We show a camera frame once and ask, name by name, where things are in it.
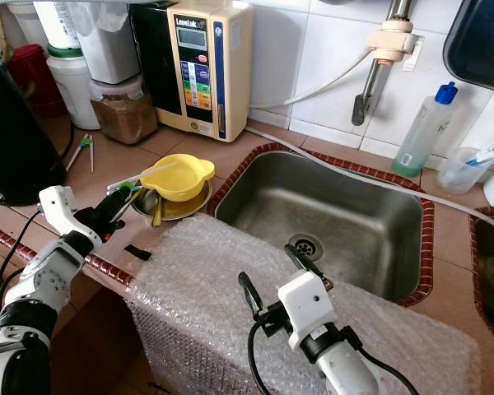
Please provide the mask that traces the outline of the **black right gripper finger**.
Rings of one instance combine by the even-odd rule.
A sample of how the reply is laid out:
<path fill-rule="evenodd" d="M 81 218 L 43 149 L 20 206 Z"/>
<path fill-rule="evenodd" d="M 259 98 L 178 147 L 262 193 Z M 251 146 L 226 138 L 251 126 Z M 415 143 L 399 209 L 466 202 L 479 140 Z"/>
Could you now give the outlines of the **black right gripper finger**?
<path fill-rule="evenodd" d="M 300 270 L 310 271 L 310 273 L 324 278 L 323 272 L 315 266 L 314 261 L 308 259 L 302 252 L 297 251 L 296 247 L 293 247 L 291 244 L 285 244 L 283 249 L 289 259 L 291 259 Z"/>
<path fill-rule="evenodd" d="M 261 295 L 258 293 L 257 287 L 251 281 L 250 275 L 246 272 L 240 272 L 237 274 L 237 282 L 244 292 L 244 297 L 247 305 L 250 308 L 252 319 L 254 321 L 265 321 L 267 318 L 267 311 L 263 307 Z"/>

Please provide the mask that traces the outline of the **clear straw green tip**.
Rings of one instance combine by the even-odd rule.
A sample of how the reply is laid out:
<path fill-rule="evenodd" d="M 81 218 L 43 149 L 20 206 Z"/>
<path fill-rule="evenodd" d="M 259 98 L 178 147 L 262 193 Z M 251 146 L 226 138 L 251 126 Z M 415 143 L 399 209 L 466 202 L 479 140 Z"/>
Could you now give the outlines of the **clear straw green tip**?
<path fill-rule="evenodd" d="M 165 170 L 172 168 L 175 163 L 167 163 L 167 165 L 153 165 L 151 168 L 143 170 L 141 174 L 135 174 L 132 177 L 109 184 L 105 188 L 105 195 L 111 195 L 118 191 L 120 188 L 133 188 L 134 185 L 141 185 L 141 187 L 149 187 L 150 184 L 158 184 L 158 177 Z"/>

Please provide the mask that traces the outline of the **gold spoon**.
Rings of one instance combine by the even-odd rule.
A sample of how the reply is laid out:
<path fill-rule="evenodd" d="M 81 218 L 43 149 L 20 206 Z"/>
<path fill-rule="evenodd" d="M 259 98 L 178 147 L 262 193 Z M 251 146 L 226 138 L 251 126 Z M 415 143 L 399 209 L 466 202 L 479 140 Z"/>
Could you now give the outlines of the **gold spoon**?
<path fill-rule="evenodd" d="M 152 213 L 152 227 L 158 227 L 163 225 L 163 211 L 164 211 L 165 199 L 158 195 L 156 197 L 156 206 L 154 207 L 154 211 Z"/>

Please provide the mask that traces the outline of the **yellow plastic bowl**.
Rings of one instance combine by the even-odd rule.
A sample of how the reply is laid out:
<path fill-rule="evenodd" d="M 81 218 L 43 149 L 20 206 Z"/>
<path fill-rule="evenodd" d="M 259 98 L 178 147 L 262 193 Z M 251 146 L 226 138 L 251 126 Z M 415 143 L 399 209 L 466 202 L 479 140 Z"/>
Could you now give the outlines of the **yellow plastic bowl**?
<path fill-rule="evenodd" d="M 216 166 L 188 154 L 172 154 L 161 158 L 142 171 L 139 183 L 154 189 L 169 201 L 187 201 L 202 191 L 203 185 L 216 174 Z"/>

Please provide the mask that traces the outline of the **stainless steel bowl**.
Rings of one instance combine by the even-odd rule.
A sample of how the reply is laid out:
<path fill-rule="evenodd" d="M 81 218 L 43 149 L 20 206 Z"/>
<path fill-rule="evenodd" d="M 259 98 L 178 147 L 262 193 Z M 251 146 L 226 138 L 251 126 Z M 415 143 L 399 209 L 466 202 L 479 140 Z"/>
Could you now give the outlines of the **stainless steel bowl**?
<path fill-rule="evenodd" d="M 191 216 L 206 206 L 211 196 L 211 182 L 206 181 L 204 188 L 197 196 L 187 201 L 171 201 L 161 198 L 154 189 L 141 189 L 139 194 L 132 199 L 131 208 L 141 216 L 146 222 L 154 222 L 154 215 L 160 214 L 160 222 L 178 221 L 180 218 Z"/>

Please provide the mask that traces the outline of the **black tape strip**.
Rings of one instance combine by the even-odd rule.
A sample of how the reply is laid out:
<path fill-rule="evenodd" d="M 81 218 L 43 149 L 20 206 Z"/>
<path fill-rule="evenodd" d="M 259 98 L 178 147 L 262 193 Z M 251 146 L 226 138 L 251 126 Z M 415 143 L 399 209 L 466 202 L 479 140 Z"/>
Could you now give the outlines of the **black tape strip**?
<path fill-rule="evenodd" d="M 135 247 L 135 245 L 133 244 L 126 245 L 123 250 L 127 253 L 130 253 L 136 259 L 139 259 L 141 261 L 148 261 L 152 257 L 152 252 L 146 251 L 145 249 L 140 249 L 139 247 Z"/>

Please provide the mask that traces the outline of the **green white clip tool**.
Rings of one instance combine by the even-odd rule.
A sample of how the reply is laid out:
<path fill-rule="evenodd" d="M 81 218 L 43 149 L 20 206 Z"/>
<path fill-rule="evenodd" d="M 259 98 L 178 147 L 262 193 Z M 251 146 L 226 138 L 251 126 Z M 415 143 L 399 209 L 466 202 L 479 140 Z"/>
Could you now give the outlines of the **green white clip tool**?
<path fill-rule="evenodd" d="M 89 165 L 90 170 L 93 172 L 94 170 L 94 138 L 90 134 L 85 134 L 82 136 L 82 139 L 79 140 L 77 147 L 71 156 L 70 161 L 67 162 L 65 170 L 70 170 L 74 165 L 74 162 L 77 161 L 78 155 L 82 153 L 82 151 L 86 151 L 89 154 Z"/>

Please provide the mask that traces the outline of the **jar of brown powder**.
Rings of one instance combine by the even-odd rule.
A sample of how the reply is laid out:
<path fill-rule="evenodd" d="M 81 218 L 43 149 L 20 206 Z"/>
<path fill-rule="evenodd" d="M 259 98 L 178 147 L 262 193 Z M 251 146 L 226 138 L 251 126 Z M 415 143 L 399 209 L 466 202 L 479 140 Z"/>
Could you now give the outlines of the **jar of brown powder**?
<path fill-rule="evenodd" d="M 156 108 L 142 74 L 119 84 L 93 80 L 90 91 L 91 106 L 100 130 L 108 138 L 133 146 L 156 134 Z"/>

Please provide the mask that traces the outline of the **black electric kettle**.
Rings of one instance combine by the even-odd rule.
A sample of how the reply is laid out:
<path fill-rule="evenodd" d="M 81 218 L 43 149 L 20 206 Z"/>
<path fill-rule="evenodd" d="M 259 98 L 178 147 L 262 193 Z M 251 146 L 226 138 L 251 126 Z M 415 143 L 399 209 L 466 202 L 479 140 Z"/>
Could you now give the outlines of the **black electric kettle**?
<path fill-rule="evenodd" d="M 40 191 L 65 184 L 66 176 L 58 151 L 0 63 L 0 206 L 34 206 Z"/>

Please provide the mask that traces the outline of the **beige water ionizer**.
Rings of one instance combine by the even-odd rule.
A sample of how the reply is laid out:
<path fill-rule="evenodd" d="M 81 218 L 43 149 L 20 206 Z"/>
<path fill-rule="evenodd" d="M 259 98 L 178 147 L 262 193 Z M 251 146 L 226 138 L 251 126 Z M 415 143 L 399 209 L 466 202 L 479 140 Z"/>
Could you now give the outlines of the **beige water ionizer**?
<path fill-rule="evenodd" d="M 251 101 L 254 5 L 243 0 L 183 0 L 167 11 L 178 110 L 172 128 L 234 142 Z"/>

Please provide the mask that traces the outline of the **red container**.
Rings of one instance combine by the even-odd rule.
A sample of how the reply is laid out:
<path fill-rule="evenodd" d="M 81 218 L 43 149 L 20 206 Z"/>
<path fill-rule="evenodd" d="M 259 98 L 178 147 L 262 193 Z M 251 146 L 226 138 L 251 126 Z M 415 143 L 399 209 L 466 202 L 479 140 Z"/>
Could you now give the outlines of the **red container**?
<path fill-rule="evenodd" d="M 14 82 L 24 91 L 36 116 L 54 119 L 67 115 L 65 103 L 47 64 L 46 49 L 29 44 L 15 49 L 6 63 Z"/>

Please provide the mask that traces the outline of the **white labelled cartridge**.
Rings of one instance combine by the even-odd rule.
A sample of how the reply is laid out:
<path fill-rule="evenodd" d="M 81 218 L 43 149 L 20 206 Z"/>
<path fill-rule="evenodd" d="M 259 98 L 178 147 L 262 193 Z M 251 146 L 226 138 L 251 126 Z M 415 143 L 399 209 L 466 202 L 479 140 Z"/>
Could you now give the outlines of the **white labelled cartridge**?
<path fill-rule="evenodd" d="M 56 49 L 80 49 L 77 31 L 65 2 L 33 2 L 50 46 Z"/>

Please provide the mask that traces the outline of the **blue white toothbrush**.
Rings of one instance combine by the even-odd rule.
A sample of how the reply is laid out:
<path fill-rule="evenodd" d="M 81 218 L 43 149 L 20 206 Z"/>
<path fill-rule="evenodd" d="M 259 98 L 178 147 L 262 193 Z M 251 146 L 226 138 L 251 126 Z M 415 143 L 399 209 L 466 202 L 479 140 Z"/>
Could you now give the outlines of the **blue white toothbrush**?
<path fill-rule="evenodd" d="M 480 166 L 488 165 L 488 163 L 492 162 L 494 162 L 494 144 L 485 148 L 485 150 L 477 151 L 464 163 L 468 166 L 473 166 L 473 168 L 480 168 Z"/>

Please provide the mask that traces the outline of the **dark blue pan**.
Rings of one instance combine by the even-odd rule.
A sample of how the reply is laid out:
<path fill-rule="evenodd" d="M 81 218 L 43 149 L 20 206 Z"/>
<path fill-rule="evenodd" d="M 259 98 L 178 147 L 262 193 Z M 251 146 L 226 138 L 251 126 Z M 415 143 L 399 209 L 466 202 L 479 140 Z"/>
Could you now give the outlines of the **dark blue pan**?
<path fill-rule="evenodd" d="M 443 57 L 458 79 L 494 79 L 494 0 L 462 0 Z"/>

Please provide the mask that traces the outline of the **beige wall tap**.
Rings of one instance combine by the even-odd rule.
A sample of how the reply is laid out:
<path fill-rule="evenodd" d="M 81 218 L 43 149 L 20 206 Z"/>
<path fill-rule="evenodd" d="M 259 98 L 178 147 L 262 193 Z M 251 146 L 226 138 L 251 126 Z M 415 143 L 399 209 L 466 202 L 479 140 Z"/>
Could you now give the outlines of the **beige wall tap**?
<path fill-rule="evenodd" d="M 360 127 L 375 108 L 394 64 L 401 63 L 416 48 L 419 37 L 412 32 L 412 3 L 413 0 L 391 0 L 386 21 L 367 37 L 366 45 L 372 64 L 363 90 L 353 101 L 350 121 L 355 127 Z"/>

